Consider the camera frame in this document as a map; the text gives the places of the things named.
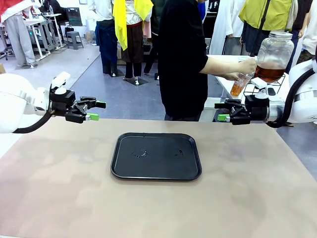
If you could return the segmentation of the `person's right hand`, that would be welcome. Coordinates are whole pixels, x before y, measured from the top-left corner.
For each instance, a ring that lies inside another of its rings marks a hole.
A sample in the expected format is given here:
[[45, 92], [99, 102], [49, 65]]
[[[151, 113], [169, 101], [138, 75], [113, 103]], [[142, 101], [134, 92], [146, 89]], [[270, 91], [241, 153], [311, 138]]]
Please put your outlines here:
[[252, 74], [255, 72], [257, 62], [254, 58], [249, 58], [238, 62], [238, 72], [242, 74]]

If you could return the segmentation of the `person's left hand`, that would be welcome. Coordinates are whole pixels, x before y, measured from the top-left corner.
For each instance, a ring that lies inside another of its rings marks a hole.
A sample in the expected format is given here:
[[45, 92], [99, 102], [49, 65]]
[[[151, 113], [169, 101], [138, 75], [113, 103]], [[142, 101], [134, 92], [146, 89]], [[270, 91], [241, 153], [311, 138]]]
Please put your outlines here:
[[246, 76], [247, 76], [246, 74], [234, 72], [234, 73], [229, 73], [226, 79], [229, 81], [238, 81], [240, 79], [245, 78]]

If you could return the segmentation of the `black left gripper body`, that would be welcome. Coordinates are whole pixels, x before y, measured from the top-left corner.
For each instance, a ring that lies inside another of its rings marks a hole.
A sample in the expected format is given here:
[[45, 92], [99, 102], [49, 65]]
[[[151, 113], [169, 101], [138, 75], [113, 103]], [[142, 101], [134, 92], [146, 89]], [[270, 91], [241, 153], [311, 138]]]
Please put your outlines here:
[[64, 117], [66, 121], [83, 123], [86, 113], [73, 107], [76, 100], [75, 92], [66, 90], [64, 94], [50, 92], [51, 110], [54, 116]]

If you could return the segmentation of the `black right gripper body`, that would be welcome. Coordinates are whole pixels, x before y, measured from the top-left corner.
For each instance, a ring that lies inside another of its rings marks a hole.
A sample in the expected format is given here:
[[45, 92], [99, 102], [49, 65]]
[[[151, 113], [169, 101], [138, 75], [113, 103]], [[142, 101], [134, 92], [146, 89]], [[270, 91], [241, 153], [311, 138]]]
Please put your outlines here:
[[245, 98], [244, 104], [232, 108], [232, 124], [250, 124], [252, 121], [264, 121], [267, 118], [269, 99], [258, 99], [255, 95]]

